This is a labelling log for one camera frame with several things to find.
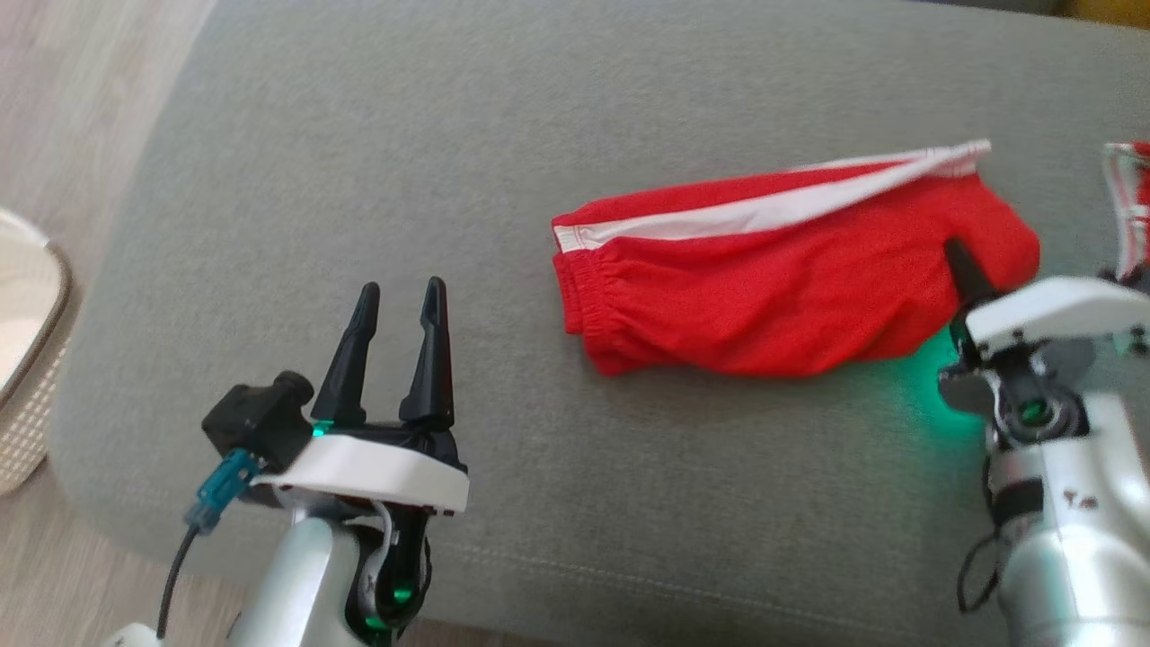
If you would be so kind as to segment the large grey sofa seat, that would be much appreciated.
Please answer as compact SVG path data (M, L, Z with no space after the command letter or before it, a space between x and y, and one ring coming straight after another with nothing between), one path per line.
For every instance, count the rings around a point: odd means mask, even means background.
M463 515L423 617L574 647L1007 647L954 581L986 533L937 353L802 382L601 377L549 224L599 197L989 139L1046 274L1116 251L1106 143L1150 138L1150 31L902 0L231 0L84 299L49 462L167 563L235 384L324 376L366 282L394 417L448 287Z

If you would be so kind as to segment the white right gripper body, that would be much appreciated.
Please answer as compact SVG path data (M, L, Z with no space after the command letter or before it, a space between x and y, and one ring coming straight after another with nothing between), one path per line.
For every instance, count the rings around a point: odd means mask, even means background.
M1052 441L1088 433L1079 382L1095 341L1150 356L1150 294L1089 276L1053 276L977 300L950 324L957 361L941 368L950 409L986 422L989 441Z

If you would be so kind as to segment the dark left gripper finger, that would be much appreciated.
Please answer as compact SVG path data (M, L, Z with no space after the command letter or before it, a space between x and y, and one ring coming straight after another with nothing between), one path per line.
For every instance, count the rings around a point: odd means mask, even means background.
M361 288L348 326L342 332L340 344L319 388L312 409L312 418L319 425L361 425L367 421L361 398L378 311L379 286L368 282Z
M452 376L451 337L448 337L447 284L439 276L428 279L420 308L423 340L407 396L399 408L405 423L455 422L455 382Z

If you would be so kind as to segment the red basketball jersey shirt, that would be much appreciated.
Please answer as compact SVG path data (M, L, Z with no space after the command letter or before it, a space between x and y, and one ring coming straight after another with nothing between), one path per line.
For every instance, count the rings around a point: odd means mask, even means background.
M1150 143L1109 143L1103 172L1119 230L1116 279L1130 284L1150 267Z

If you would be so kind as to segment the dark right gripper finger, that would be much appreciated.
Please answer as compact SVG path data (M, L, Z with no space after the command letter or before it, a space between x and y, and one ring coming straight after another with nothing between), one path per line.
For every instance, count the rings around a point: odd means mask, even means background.
M998 298L989 276L960 238L949 238L943 251L960 306L981 306Z

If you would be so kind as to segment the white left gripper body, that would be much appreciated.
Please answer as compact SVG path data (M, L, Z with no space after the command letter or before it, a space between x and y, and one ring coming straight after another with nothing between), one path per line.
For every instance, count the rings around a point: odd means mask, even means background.
M315 437L258 476L292 523L252 603L255 630L402 630L430 590L429 519L463 513L471 480L430 450Z

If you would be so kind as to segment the red shorts with white stripe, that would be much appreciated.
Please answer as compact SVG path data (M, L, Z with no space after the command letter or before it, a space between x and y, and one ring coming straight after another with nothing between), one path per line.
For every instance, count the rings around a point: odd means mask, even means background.
M986 140L610 197L552 221L564 328L601 373L808 377L917 353L960 308L960 239L1009 291L1038 234L977 176Z

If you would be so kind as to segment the white woven laundry basket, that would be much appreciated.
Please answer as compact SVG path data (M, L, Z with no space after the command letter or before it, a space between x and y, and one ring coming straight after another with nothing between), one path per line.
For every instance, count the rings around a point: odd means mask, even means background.
M0 496L47 455L47 418L68 349L59 332L72 295L66 254L30 221L0 208Z

